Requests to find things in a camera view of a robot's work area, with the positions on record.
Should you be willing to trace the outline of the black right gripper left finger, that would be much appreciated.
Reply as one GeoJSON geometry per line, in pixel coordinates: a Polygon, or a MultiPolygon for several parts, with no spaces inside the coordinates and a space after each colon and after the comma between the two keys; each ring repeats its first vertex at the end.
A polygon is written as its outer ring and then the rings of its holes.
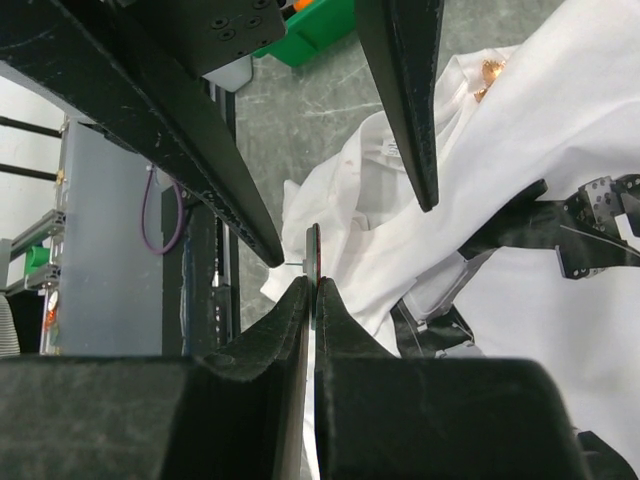
{"type": "Polygon", "coordinates": [[[296,479],[309,285],[203,357],[1,363],[5,479],[296,479]]]}

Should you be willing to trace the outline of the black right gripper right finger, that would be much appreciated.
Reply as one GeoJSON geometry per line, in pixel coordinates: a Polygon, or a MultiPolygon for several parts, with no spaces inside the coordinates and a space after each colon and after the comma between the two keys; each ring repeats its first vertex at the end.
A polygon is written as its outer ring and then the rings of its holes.
{"type": "Polygon", "coordinates": [[[559,392],[528,360],[400,359],[318,288],[315,432],[325,479],[586,479],[559,392]]]}

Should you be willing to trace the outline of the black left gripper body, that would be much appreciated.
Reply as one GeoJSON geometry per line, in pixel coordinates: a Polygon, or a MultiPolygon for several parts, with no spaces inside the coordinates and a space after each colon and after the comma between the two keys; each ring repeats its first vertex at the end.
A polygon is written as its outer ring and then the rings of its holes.
{"type": "Polygon", "coordinates": [[[109,1],[127,64],[198,78],[284,37],[277,1],[109,1]]]}

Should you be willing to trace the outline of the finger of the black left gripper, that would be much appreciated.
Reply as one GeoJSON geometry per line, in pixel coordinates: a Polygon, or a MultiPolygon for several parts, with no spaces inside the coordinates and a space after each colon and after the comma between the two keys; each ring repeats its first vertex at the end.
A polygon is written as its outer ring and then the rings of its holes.
{"type": "Polygon", "coordinates": [[[442,0],[354,3],[361,46],[424,212],[439,201],[434,94],[443,14],[442,0]]]}
{"type": "Polygon", "coordinates": [[[279,235],[218,107],[123,8],[4,1],[1,65],[172,176],[267,265],[283,263],[279,235]]]}

